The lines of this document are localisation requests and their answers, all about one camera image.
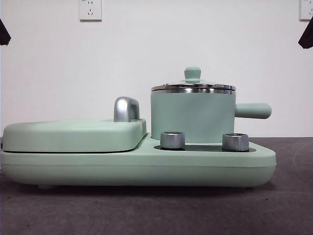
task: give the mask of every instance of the pot lid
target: pot lid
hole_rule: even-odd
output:
[[[181,89],[181,88],[204,88],[204,89],[222,89],[235,91],[236,88],[230,85],[215,84],[200,79],[201,69],[199,67],[187,67],[185,69],[185,79],[175,83],[166,83],[161,86],[152,87],[151,91]]]

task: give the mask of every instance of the gray floor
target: gray floor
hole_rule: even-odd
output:
[[[59,187],[1,175],[2,235],[313,234],[313,138],[253,142],[277,153],[256,188]]]

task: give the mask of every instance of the appliance foot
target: appliance foot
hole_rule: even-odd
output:
[[[43,190],[54,189],[56,187],[57,187],[57,185],[38,185],[38,188],[43,189]]]

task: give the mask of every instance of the silver knob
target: silver knob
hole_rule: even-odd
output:
[[[224,134],[222,148],[230,151],[248,151],[249,136],[237,133]]]
[[[161,133],[162,148],[178,149],[185,147],[185,134],[182,132],[166,131]]]

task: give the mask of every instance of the appliance base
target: appliance base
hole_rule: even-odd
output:
[[[256,151],[167,151],[154,148],[159,141],[147,134],[135,149],[125,152],[1,151],[1,170],[13,181],[45,189],[59,185],[254,187],[270,180],[276,154],[249,144]]]

